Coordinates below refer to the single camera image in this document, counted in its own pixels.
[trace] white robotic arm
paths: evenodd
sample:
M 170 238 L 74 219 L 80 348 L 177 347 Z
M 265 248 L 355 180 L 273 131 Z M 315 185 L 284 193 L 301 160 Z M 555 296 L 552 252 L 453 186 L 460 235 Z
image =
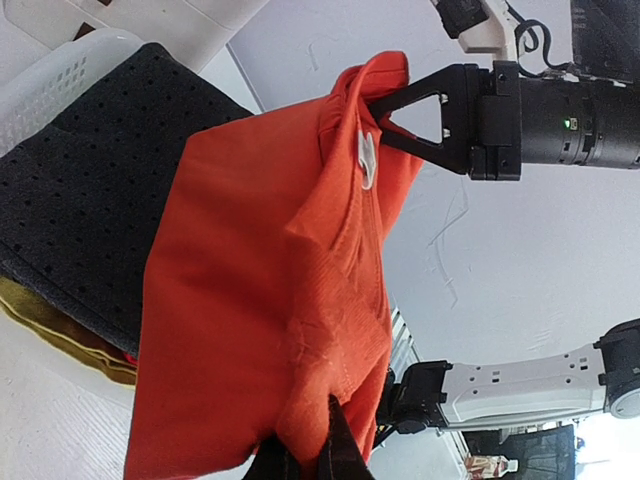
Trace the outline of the white robotic arm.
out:
M 378 423 L 400 433 L 498 430 L 598 413 L 640 417 L 640 320 L 564 355 L 503 365 L 416 363 L 394 382 L 390 371 Z

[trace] dark fabric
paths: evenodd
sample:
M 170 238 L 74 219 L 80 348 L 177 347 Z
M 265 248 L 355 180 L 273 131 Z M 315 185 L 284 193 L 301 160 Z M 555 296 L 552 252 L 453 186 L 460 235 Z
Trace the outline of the dark fabric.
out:
M 0 271 L 137 355 L 142 275 L 186 140 L 249 115 L 143 46 L 0 159 Z
M 329 400 L 331 429 L 318 459 L 316 480 L 375 480 L 369 472 L 356 444 L 338 399 Z M 258 450 L 258 455 L 243 480 L 300 480 L 300 464 L 282 445 L 271 437 Z

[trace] shirt fabric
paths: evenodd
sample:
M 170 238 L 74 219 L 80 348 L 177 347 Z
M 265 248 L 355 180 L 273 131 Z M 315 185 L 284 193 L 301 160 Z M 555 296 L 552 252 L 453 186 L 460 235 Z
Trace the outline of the shirt fabric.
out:
M 327 97 L 188 140 L 145 271 L 128 480 L 230 469 L 273 434 L 310 472 L 331 395 L 368 459 L 382 246 L 421 161 L 380 144 L 367 103 L 407 82 L 383 53 Z
M 112 382 L 135 386 L 136 367 L 127 361 L 122 351 L 49 305 L 41 296 L 4 277 L 0 277 L 0 310 L 51 347 L 101 372 Z

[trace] robotic arm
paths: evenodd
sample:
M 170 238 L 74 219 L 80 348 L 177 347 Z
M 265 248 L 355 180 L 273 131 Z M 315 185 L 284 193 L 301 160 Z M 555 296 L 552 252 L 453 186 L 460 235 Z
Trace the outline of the robotic arm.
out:
M 519 180 L 522 163 L 640 168 L 640 3 L 571 0 L 574 62 L 551 65 L 549 30 L 505 0 L 431 1 L 465 52 L 494 56 L 493 71 L 451 65 L 375 102 L 371 112 L 382 119 L 440 98 L 441 143 L 383 129 L 384 143 L 473 180 Z M 540 46 L 533 27 L 542 29 L 549 67 L 538 75 L 518 62 L 522 50 Z M 525 35 L 533 47 L 525 46 Z M 378 443 L 396 430 L 492 430 L 605 412 L 640 416 L 640 320 L 557 357 L 490 366 L 417 363 L 400 383 L 390 370 Z
M 381 120 L 440 97 L 441 143 L 384 128 L 383 143 L 473 180 L 519 180 L 523 163 L 640 168 L 640 4 L 572 0 L 575 62 L 551 65 L 548 28 L 522 21 L 505 0 L 431 1 L 466 52 L 495 57 L 493 71 L 451 65 L 373 103 Z M 518 63 L 525 34 L 540 44 L 534 27 L 550 67 L 538 75 Z
M 504 365 L 423 362 L 396 384 L 390 371 L 378 424 L 496 430 L 611 413 L 640 417 L 640 320 L 556 357 Z

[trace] white laundry basket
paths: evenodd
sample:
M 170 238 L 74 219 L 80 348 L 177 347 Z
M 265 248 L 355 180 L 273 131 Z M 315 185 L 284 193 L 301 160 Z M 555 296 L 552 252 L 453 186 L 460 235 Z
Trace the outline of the white laundry basket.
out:
M 0 88 L 0 157 L 31 137 L 94 83 L 135 53 L 143 42 L 104 28 L 67 43 Z M 133 390 L 51 348 L 0 311 L 0 349 L 8 342 L 38 364 L 101 398 L 130 409 Z
M 53 50 L 0 88 L 0 157 L 39 132 L 143 42 L 101 28 Z

